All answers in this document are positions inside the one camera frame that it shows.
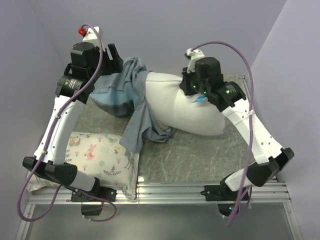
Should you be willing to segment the white pillow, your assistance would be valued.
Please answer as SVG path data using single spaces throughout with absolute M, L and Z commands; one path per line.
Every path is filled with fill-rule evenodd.
M 171 127 L 200 136 L 222 134 L 224 115 L 207 100 L 194 103 L 200 95 L 186 96 L 180 89 L 181 82 L 182 77 L 173 74 L 147 74 L 145 100 L 156 121 L 163 129 Z

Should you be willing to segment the blue-grey pillowcase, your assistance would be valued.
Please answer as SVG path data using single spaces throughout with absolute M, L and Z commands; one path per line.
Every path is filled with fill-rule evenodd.
M 139 57 L 126 58 L 122 72 L 102 75 L 90 94 L 93 102 L 116 118 L 129 117 L 119 143 L 131 153 L 139 153 L 144 140 L 164 143 L 176 128 L 161 126 L 146 101 L 146 79 L 150 73 Z

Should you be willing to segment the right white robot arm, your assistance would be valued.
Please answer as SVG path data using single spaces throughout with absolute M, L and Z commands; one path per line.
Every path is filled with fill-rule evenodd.
M 284 148 L 268 132 L 250 106 L 248 97 L 234 81 L 225 81 L 220 62 L 201 52 L 187 57 L 180 88 L 187 96 L 199 94 L 197 100 L 214 105 L 238 130 L 253 155 L 254 162 L 221 180 L 220 194 L 233 199 L 238 190 L 250 185 L 262 187 L 294 157 L 290 147 Z

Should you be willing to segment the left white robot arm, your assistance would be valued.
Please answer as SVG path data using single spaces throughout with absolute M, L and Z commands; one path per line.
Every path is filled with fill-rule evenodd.
M 57 82 L 54 107 L 47 129 L 33 156 L 26 156 L 22 165 L 30 173 L 70 190 L 78 189 L 89 201 L 96 201 L 103 187 L 100 180 L 65 162 L 66 149 L 74 125 L 86 105 L 100 76 L 120 73 L 123 60 L 111 43 L 100 50 L 90 42 L 76 43 L 70 51 L 71 62 Z

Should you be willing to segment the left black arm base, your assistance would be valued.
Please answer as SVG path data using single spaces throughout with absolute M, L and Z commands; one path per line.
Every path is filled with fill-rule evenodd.
M 117 214 L 117 207 L 114 204 L 117 191 L 110 187 L 100 186 L 97 190 L 84 191 L 74 187 L 67 187 L 72 191 L 70 201 L 72 203 L 81 203 L 81 215 L 84 219 L 91 222 L 106 222 L 114 218 Z M 106 219 L 97 219 L 102 213 L 105 204 L 113 207 L 114 211 L 111 216 Z

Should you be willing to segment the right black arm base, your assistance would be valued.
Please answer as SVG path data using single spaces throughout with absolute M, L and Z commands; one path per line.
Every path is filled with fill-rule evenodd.
M 236 216 L 241 215 L 245 208 L 249 207 L 252 196 L 252 188 L 252 185 L 243 188 L 241 201 L 247 201 L 247 203 L 243 209 L 241 209 L 240 206 L 238 207 Z M 236 206 L 238 191 L 231 191 L 226 186 L 222 185 L 205 185 L 204 190 L 202 190 L 200 194 L 205 197 L 206 202 L 231 202 L 217 204 L 218 211 L 224 218 L 229 217 L 232 213 L 232 210 Z

